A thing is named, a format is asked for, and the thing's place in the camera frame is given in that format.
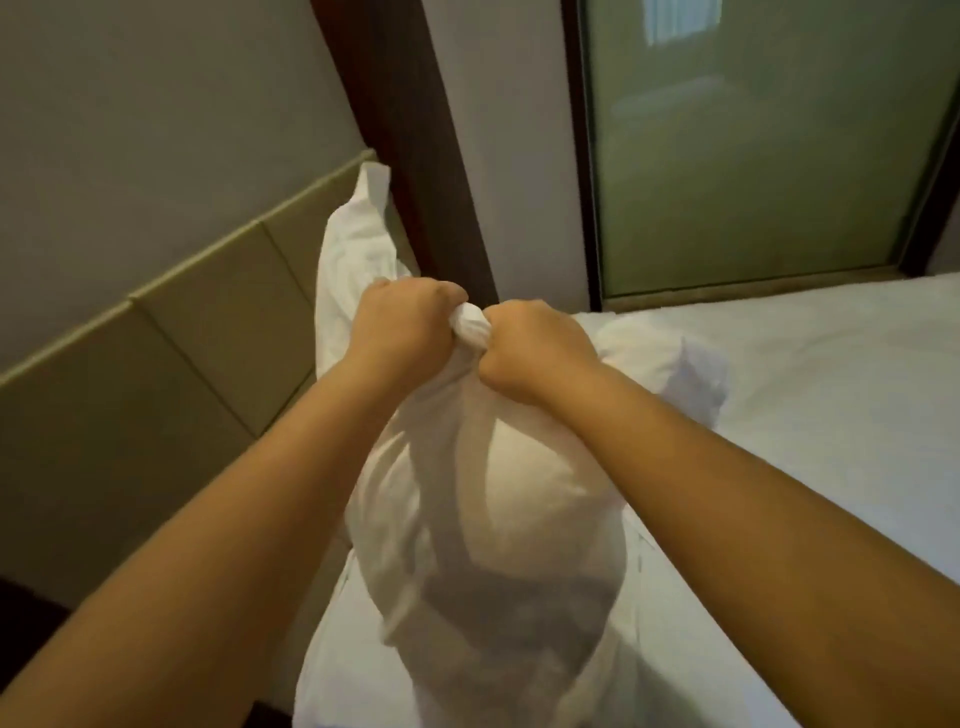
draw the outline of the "hand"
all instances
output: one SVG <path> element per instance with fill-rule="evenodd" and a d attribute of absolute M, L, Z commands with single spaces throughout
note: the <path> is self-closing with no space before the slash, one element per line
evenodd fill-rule
<path fill-rule="evenodd" d="M 600 366 L 587 333 L 543 301 L 507 301 L 484 310 L 492 333 L 480 379 L 512 400 L 550 410 L 571 377 Z"/>
<path fill-rule="evenodd" d="M 450 314 L 466 300 L 467 291 L 446 280 L 377 279 L 360 297 L 346 359 L 372 364 L 406 397 L 450 358 Z"/>

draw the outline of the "white bedsheet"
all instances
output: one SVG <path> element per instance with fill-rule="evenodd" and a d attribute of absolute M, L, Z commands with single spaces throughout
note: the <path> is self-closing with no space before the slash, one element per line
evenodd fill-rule
<path fill-rule="evenodd" d="M 655 316 L 725 353 L 719 431 L 960 581 L 960 275 Z M 604 725 L 795 725 L 632 513 L 616 620 L 632 649 Z M 296 725 L 419 725 L 352 559 L 304 663 Z"/>

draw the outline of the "white pillow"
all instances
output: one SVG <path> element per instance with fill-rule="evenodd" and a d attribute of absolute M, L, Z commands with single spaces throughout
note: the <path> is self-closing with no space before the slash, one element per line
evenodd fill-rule
<path fill-rule="evenodd" d="M 363 290 L 409 275 L 383 221 L 390 171 L 361 167 L 327 224 L 317 281 L 317 375 L 347 349 Z M 722 359 L 632 317 L 578 318 L 604 361 L 712 425 Z M 455 725 L 575 725 L 608 685 L 608 616 L 623 582 L 622 501 L 580 440 L 477 377 L 489 324 L 451 324 L 445 369 L 400 406 L 347 510 L 382 639 Z"/>

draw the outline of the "headboard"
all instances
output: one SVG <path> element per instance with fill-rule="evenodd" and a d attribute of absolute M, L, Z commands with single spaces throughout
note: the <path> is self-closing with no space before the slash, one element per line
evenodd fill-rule
<path fill-rule="evenodd" d="M 363 153 L 0 376 L 0 575 L 76 607 L 313 381 L 326 219 Z M 388 227 L 416 261 L 393 206 Z M 289 711 L 348 553 L 340 538 L 277 657 Z"/>

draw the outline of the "glass door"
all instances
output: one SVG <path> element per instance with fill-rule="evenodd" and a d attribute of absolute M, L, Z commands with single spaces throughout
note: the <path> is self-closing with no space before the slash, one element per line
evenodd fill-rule
<path fill-rule="evenodd" d="M 896 264 L 960 2 L 583 0 L 605 299 Z"/>

